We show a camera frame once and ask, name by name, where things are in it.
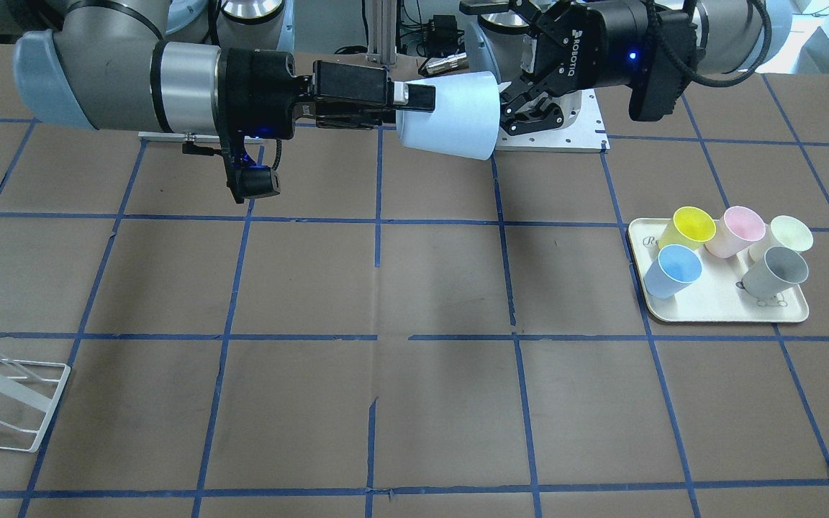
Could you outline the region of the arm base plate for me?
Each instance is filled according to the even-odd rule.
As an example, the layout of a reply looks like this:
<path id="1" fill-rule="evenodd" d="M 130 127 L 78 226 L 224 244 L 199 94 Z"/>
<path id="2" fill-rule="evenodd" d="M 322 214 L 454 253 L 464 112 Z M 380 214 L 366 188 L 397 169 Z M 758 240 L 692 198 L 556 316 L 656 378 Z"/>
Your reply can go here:
<path id="1" fill-rule="evenodd" d="M 602 121 L 601 108 L 593 89 L 557 99 L 563 122 L 555 129 L 510 137 L 498 131 L 496 151 L 512 152 L 602 152 L 611 145 Z"/>

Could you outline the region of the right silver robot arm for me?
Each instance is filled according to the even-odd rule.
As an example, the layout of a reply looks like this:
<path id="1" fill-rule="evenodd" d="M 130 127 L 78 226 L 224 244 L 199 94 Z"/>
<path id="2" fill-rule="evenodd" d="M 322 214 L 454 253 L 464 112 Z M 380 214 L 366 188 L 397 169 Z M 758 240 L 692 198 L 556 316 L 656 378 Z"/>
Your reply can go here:
<path id="1" fill-rule="evenodd" d="M 433 112 L 434 86 L 379 68 L 317 61 L 295 74 L 280 50 L 167 40 L 170 4 L 75 1 L 59 32 L 26 32 L 12 70 L 37 120 L 85 130 L 290 139 L 297 118 L 368 129 L 397 111 Z"/>

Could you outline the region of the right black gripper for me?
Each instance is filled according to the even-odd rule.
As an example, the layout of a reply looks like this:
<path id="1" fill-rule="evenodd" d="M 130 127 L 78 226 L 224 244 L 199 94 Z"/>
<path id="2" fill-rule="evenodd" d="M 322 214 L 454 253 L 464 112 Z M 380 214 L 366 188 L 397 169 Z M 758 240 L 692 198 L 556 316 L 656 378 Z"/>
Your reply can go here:
<path id="1" fill-rule="evenodd" d="M 394 122 L 398 109 L 429 114 L 437 105 L 434 86 L 394 81 L 383 68 L 316 61 L 312 78 L 295 72 L 295 57 L 285 50 L 223 49 L 217 100 L 221 141 L 291 139 L 299 118 L 314 119 L 319 128 L 369 130 Z"/>

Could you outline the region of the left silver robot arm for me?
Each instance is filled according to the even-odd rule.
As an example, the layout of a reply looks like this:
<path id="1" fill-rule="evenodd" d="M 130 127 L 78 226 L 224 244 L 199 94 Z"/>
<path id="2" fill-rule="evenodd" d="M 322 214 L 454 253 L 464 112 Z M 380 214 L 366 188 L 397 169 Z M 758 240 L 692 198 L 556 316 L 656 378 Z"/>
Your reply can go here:
<path id="1" fill-rule="evenodd" d="M 773 40 L 764 1 L 463 1 L 464 14 L 516 14 L 527 26 L 521 73 L 500 95 L 510 135 L 555 130 L 567 120 L 556 99 L 628 86 L 628 114 L 657 122 L 688 85 L 738 85 L 756 72 Z"/>

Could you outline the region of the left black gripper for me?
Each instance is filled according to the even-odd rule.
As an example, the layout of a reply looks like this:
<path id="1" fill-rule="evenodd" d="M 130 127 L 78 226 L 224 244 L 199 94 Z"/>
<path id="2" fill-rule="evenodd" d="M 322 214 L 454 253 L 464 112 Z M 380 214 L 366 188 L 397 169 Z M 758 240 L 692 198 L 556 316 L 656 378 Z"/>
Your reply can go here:
<path id="1" fill-rule="evenodd" d="M 510 137 L 560 128 L 555 91 L 645 83 L 666 52 L 697 69 L 697 26 L 681 7 L 657 1 L 460 1 L 458 10 L 487 29 L 529 29 L 513 9 L 532 4 L 534 78 L 521 73 L 500 93 L 500 127 Z"/>

